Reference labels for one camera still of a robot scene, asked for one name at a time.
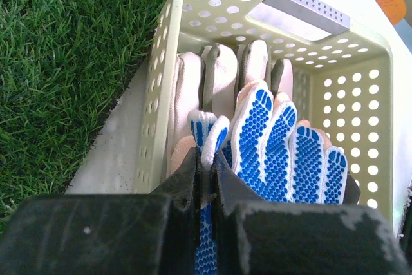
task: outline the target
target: plastic basket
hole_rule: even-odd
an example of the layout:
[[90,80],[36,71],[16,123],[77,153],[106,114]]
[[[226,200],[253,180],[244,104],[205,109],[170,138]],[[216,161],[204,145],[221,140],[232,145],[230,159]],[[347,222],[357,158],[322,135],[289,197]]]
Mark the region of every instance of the plastic basket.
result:
[[[251,19],[248,13],[262,2],[331,36],[308,41]],[[360,203],[377,207],[391,222],[391,52],[384,38],[318,0],[167,0],[149,64],[135,192],[150,192],[164,177],[176,53],[259,38],[271,46],[273,59],[291,59],[299,118],[325,130],[345,150],[362,191]]]

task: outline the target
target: beige plastic basket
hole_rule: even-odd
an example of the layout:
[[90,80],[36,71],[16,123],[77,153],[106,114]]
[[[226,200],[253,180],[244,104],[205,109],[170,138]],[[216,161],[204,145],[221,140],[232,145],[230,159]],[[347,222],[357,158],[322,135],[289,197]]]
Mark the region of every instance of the beige plastic basket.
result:
[[[248,13],[262,2],[331,35],[308,41],[253,20]],[[167,0],[149,64],[135,192],[150,192],[164,178],[176,53],[259,38],[271,46],[273,59],[291,59],[299,118],[344,149],[362,191],[360,203],[377,207],[392,222],[391,52],[384,38],[318,0]]]

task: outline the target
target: artificial turf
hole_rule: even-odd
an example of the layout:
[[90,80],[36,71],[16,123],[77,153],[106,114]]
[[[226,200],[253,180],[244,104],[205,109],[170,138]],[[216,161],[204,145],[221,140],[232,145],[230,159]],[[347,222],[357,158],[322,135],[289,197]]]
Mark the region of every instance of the artificial turf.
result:
[[0,233],[63,193],[146,57],[165,0],[0,0]]

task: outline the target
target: orange balloon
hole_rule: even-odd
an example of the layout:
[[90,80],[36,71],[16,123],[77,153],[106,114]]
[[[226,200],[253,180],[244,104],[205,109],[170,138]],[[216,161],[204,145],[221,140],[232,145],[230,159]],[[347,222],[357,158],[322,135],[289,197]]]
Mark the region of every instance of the orange balloon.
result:
[[392,25],[399,23],[406,15],[404,0],[376,0]]

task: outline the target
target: basket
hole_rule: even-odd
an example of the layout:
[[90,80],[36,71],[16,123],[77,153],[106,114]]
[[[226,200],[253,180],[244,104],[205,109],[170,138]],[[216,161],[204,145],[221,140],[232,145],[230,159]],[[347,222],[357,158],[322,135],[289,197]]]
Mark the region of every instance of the basket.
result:
[[[257,21],[249,12],[265,3],[330,33],[309,41]],[[345,150],[361,191],[360,204],[392,222],[392,60],[386,40],[318,0],[167,0],[159,16],[149,63],[135,192],[164,180],[167,120],[177,52],[206,44],[262,38],[272,59],[294,66],[294,102],[300,119]]]

